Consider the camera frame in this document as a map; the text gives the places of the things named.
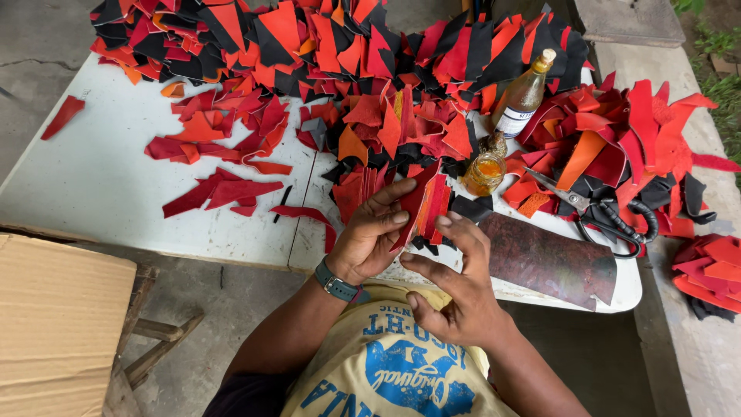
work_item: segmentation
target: wooden stool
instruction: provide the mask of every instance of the wooden stool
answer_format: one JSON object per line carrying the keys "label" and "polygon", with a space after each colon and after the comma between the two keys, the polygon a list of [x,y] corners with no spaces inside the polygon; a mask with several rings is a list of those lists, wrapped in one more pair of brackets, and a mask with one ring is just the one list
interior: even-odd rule
{"label": "wooden stool", "polygon": [[[152,289],[154,280],[158,274],[159,268],[155,266],[137,266],[136,278],[131,290],[129,309],[126,312],[121,338],[116,348],[116,357],[113,360],[110,383],[105,396],[105,403],[103,404],[104,417],[141,417],[142,412],[139,410],[136,399],[133,397],[133,391],[149,378],[149,372],[152,368],[172,349],[175,349],[203,320],[203,311],[186,321],[180,327],[139,318],[139,313],[142,311],[142,307],[144,307],[147,294]],[[146,338],[157,339],[161,342],[124,370],[119,358],[132,333],[145,336]]]}

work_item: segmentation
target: wristwatch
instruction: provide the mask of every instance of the wristwatch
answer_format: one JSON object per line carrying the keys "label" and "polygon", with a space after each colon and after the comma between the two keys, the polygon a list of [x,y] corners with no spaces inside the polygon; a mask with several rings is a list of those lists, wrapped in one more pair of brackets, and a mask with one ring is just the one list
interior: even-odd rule
{"label": "wristwatch", "polygon": [[327,257],[324,256],[322,262],[314,269],[316,280],[319,281],[319,285],[324,287],[326,292],[348,303],[364,303],[371,299],[371,295],[363,289],[362,284],[358,286],[350,285],[334,276],[332,271],[327,267],[326,260]]}

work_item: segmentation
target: bottle label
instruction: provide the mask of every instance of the bottle label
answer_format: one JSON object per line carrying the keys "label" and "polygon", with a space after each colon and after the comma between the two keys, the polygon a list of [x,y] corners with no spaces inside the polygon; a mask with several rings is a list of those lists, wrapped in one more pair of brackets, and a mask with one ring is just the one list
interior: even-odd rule
{"label": "bottle label", "polygon": [[495,130],[504,133],[507,139],[513,138],[519,135],[519,132],[525,128],[533,113],[535,113],[535,110],[519,111],[507,106],[502,118],[499,119],[499,123],[496,124]]}

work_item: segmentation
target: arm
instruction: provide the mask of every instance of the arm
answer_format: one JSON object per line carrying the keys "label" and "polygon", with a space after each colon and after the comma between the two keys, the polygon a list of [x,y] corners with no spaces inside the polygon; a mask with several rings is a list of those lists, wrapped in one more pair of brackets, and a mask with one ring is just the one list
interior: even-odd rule
{"label": "arm", "polygon": [[[409,213],[400,211],[396,200],[415,187],[416,181],[401,180],[375,193],[355,210],[327,256],[327,267],[333,275],[359,285],[391,265],[400,251],[389,253],[389,249],[409,221]],[[293,297],[250,333],[223,381],[235,373],[300,372],[347,305],[325,292],[312,275]]]}
{"label": "arm", "polygon": [[437,311],[417,292],[407,299],[414,320],[440,341],[484,349],[502,399],[523,417],[589,416],[576,396],[499,307],[489,277],[489,239],[475,224],[449,211],[437,229],[463,252],[461,273],[419,255],[401,256],[406,269],[420,273],[453,300]]}

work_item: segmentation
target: blue graphic print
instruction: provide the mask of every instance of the blue graphic print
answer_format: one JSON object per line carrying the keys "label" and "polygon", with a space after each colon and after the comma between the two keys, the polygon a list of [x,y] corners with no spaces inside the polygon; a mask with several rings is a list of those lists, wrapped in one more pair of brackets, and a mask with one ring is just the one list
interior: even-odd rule
{"label": "blue graphic print", "polygon": [[473,391],[445,375],[457,365],[450,356],[428,364],[427,350],[400,340],[388,349],[378,341],[365,345],[365,377],[376,393],[391,403],[417,410],[425,417],[450,417],[470,413]]}

